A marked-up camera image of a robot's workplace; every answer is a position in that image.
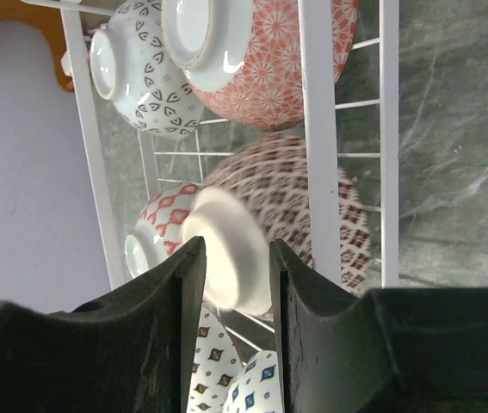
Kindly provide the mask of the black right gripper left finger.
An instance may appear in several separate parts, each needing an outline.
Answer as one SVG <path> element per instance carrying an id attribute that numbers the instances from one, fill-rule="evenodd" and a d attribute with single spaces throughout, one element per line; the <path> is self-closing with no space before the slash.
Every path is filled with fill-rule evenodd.
<path id="1" fill-rule="evenodd" d="M 0 412 L 185 411 L 205 273 L 194 237 L 71 312 L 0 301 Z"/>

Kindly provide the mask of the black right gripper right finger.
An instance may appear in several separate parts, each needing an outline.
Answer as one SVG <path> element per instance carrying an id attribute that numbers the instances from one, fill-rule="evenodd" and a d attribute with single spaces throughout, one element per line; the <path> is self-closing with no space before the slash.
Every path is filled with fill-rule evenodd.
<path id="1" fill-rule="evenodd" d="M 269 247 L 287 412 L 488 412 L 488 287 L 356 297 Z"/>

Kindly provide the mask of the white bowl with dot pattern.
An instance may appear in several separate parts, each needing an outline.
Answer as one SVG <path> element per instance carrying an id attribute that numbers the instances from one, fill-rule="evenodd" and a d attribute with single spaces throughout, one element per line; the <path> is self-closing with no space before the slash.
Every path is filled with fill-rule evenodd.
<path id="1" fill-rule="evenodd" d="M 242 362 L 217 316 L 201 307 L 187 412 L 221 412 Z"/>

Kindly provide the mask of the red diamond pattern bowl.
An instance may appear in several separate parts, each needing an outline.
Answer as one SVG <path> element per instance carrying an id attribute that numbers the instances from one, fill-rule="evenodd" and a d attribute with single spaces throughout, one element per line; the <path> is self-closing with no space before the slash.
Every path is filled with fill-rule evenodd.
<path id="1" fill-rule="evenodd" d="M 182 245 L 181 226 L 199 192 L 197 185 L 182 182 L 148 201 L 124 242 L 124 255 L 133 278 L 156 267 Z"/>

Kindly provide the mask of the blue floral pattern bowl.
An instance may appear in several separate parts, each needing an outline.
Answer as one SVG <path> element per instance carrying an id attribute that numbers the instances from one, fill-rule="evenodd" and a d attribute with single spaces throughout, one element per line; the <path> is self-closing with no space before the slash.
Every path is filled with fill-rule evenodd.
<path id="1" fill-rule="evenodd" d="M 284 411 L 278 357 L 275 351 L 254 354 L 233 379 L 223 405 L 227 413 L 282 413 Z"/>

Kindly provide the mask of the brown lattice pattern bowl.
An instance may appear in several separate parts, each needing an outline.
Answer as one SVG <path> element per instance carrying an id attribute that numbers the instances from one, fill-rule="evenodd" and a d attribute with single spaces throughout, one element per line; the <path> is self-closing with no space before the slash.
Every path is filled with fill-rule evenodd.
<path id="1" fill-rule="evenodd" d="M 268 313 L 269 242 L 285 241 L 314 265 L 305 140 L 271 133 L 220 161 L 182 223 L 183 241 L 196 236 L 206 244 L 205 300 L 223 311 Z"/>

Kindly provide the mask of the blue triangle pattern bowl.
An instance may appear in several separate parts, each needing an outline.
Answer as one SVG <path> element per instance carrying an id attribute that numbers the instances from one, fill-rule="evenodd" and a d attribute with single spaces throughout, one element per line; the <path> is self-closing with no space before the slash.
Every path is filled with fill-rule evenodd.
<path id="1" fill-rule="evenodd" d="M 90 44 L 98 95 L 135 129 L 181 139 L 198 127 L 203 103 L 164 46 L 159 1 L 126 1 Z"/>

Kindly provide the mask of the brown leaf pattern bowl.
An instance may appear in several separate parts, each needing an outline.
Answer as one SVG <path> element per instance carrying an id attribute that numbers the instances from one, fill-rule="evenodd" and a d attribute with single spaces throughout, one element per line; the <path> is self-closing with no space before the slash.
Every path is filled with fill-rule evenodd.
<path id="1" fill-rule="evenodd" d="M 304 119 L 295 1 L 164 1 L 164 42 L 218 116 L 264 131 Z"/>

